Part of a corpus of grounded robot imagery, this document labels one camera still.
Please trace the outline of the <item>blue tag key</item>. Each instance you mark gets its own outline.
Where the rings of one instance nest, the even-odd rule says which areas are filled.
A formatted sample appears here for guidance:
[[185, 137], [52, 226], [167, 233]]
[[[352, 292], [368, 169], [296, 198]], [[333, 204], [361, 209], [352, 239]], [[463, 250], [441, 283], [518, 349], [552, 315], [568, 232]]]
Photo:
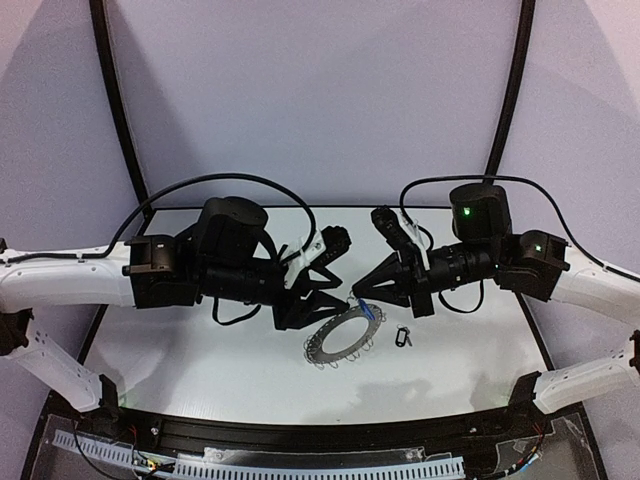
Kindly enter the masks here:
[[369, 305], [366, 303], [365, 300], [358, 298], [357, 299], [357, 303], [358, 306], [362, 312], [362, 314], [371, 322], [374, 322], [376, 320], [376, 315], [375, 313], [371, 310], [371, 308], [369, 307]]

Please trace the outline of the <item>metal ring disc with keyrings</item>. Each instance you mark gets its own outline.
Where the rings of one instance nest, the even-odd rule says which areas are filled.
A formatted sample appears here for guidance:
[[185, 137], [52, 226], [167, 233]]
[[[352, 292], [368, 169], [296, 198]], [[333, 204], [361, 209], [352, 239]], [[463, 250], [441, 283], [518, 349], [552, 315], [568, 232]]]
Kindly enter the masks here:
[[337, 370], [344, 363], [362, 358], [374, 346], [374, 338], [387, 320], [381, 303], [366, 300], [376, 315], [369, 321], [361, 312], [356, 297], [348, 297], [349, 309], [325, 321], [303, 343], [302, 355], [317, 370]]

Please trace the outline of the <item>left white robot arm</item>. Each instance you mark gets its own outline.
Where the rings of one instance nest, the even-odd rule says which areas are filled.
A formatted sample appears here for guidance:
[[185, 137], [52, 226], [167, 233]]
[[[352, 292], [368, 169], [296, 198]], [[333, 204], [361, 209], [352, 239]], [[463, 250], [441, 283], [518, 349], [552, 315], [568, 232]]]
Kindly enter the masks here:
[[81, 366], [35, 324], [50, 305], [137, 309], [191, 307], [204, 298], [272, 311], [277, 330], [300, 330], [347, 310], [329, 265], [351, 244], [341, 226], [277, 248], [267, 212], [241, 197], [212, 198], [176, 235], [142, 235], [79, 251], [1, 252], [1, 353], [43, 381], [79, 413], [119, 415], [115, 383]]

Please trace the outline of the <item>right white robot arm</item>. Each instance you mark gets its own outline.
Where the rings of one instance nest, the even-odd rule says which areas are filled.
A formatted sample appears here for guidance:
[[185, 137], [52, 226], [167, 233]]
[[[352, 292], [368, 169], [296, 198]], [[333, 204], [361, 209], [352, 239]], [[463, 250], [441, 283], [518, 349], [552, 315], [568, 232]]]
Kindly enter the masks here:
[[504, 188], [470, 183], [449, 194], [452, 229], [459, 243], [424, 246], [420, 228], [401, 208], [371, 212], [378, 232], [394, 251], [352, 291], [362, 299], [411, 308], [415, 318], [434, 315], [433, 295], [451, 310], [442, 292], [493, 280], [508, 290], [540, 301], [555, 301], [601, 313], [635, 327], [619, 352], [591, 362], [521, 376], [509, 404], [529, 403], [541, 414], [618, 390], [639, 387], [639, 274], [624, 271], [584, 253], [570, 242], [541, 230], [512, 233]]

